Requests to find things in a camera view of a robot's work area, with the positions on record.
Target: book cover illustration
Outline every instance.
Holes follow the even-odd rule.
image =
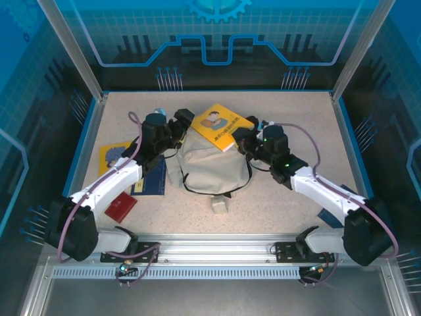
[[[110,144],[99,148],[99,176],[105,174],[115,165],[121,154],[132,142]],[[163,196],[165,193],[166,165],[164,157],[160,163],[145,177],[132,185],[133,196]]]
[[[215,104],[201,115],[197,115],[191,127],[217,148],[226,151],[235,144],[232,137],[234,130],[239,127],[253,128],[254,125],[221,104]]]

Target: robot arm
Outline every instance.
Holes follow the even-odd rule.
[[[93,252],[117,252],[132,255],[137,250],[137,236],[122,228],[97,230],[96,220],[107,206],[128,186],[136,183],[159,163],[159,155],[170,148],[179,148],[194,114],[187,109],[178,110],[175,121],[166,121],[160,113],[146,116],[142,124],[142,139],[136,152],[136,140],[125,150],[116,164],[87,188],[60,197],[51,203],[49,219],[45,228],[45,241],[58,248],[65,222],[76,208],[67,229],[62,251],[77,261]]]
[[[307,253],[346,253],[358,264],[367,266],[392,245],[379,222],[363,209],[367,207],[384,219],[387,218],[384,203],[376,198],[367,200],[315,174],[305,161],[290,153],[281,126],[262,122],[264,128],[259,131],[259,121],[255,117],[248,119],[255,124],[254,129],[238,128],[233,133],[239,152],[248,159],[268,164],[277,183],[312,199],[344,226],[306,230],[297,237],[302,257]]]

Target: gear logo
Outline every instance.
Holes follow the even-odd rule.
[[[197,18],[205,18],[206,22],[221,20],[228,22],[230,18],[237,18],[237,13],[244,13],[245,6],[251,5],[251,0],[186,0],[190,13]]]
[[[36,0],[0,0],[0,9],[6,8],[13,20],[28,36],[38,21],[38,4]]]

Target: cartoon character illustration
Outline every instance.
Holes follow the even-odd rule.
[[[200,124],[204,127],[212,128],[213,130],[219,130],[224,127],[228,121],[224,118],[219,117],[219,112],[212,111],[209,113],[209,116],[202,120]]]
[[[105,161],[107,162],[107,167],[111,168],[115,165],[118,158],[121,157],[121,154],[126,150],[126,148],[123,147],[112,147],[107,150],[107,153],[105,154]]]

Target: yellow book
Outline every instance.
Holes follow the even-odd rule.
[[[191,127],[222,151],[234,144],[232,133],[239,127],[253,128],[254,124],[221,104],[215,104],[201,115],[195,116]]]
[[[99,148],[99,176],[105,174],[132,142],[106,145]]]

